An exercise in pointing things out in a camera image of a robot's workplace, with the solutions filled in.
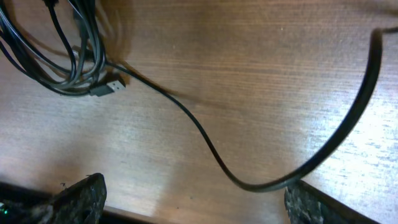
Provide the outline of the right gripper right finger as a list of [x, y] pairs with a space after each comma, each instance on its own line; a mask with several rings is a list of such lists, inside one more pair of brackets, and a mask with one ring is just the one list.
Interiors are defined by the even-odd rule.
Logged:
[[287, 186], [284, 205], [291, 224], [377, 223], [302, 180]]

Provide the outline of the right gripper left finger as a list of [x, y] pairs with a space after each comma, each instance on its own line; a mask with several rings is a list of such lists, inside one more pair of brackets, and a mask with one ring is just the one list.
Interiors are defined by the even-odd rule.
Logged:
[[107, 197], [104, 175], [92, 174], [30, 210], [32, 223], [97, 224]]

